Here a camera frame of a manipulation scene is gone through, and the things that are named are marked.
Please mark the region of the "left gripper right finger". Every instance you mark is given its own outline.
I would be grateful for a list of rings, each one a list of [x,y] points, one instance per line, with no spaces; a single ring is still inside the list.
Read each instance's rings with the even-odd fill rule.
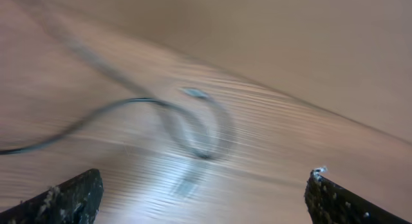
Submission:
[[[325,178],[325,171],[313,169],[306,184],[304,201],[313,224],[411,224]]]

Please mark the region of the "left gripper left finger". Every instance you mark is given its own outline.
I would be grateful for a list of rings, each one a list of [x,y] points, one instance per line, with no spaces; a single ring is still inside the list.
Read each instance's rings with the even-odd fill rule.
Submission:
[[[104,192],[98,169],[87,170],[1,213],[4,224],[94,224]]]

